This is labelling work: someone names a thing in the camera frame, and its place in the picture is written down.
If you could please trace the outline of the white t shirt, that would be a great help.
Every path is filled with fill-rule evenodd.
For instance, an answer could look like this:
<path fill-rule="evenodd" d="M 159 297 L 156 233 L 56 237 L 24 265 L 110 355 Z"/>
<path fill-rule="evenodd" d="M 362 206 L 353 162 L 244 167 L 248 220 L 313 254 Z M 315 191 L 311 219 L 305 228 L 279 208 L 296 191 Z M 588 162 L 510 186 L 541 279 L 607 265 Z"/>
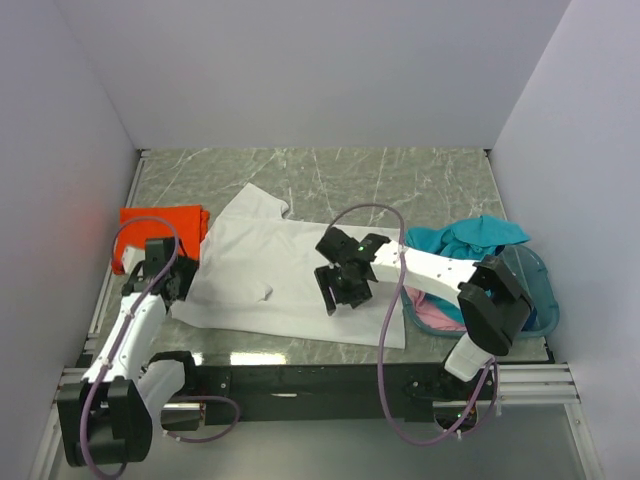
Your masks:
<path fill-rule="evenodd" d="M 373 297 L 328 315 L 314 271 L 326 227 L 285 218 L 289 207 L 247 184 L 222 210 L 200 248 L 200 265 L 173 318 L 197 328 L 375 346 L 395 286 L 374 283 Z"/>

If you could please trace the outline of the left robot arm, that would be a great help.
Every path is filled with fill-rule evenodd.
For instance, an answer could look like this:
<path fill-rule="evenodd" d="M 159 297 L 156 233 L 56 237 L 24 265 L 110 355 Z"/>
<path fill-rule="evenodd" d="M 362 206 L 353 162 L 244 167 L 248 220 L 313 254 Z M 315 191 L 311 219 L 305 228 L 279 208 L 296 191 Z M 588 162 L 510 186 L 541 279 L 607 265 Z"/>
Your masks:
<path fill-rule="evenodd" d="M 185 299 L 198 269 L 197 261 L 179 250 L 172 237 L 146 241 L 98 357 L 80 381 L 60 390 L 56 404 L 72 467 L 144 460 L 165 404 L 172 397 L 189 401 L 199 392 L 190 352 L 149 352 L 171 305 Z"/>

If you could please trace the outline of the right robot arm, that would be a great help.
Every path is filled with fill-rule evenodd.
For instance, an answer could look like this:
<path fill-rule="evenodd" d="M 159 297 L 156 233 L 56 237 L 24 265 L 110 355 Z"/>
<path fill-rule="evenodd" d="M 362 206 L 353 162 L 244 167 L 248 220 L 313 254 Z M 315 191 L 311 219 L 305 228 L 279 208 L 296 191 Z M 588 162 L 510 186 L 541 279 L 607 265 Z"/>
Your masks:
<path fill-rule="evenodd" d="M 534 312 L 534 302 L 504 261 L 451 259 L 370 233 L 357 240 L 330 227 L 315 246 L 328 264 L 314 270 L 328 315 L 339 305 L 355 309 L 372 298 L 370 284 L 410 287 L 456 306 L 466 332 L 444 361 L 439 387 L 460 399 L 493 357 L 509 353 Z"/>

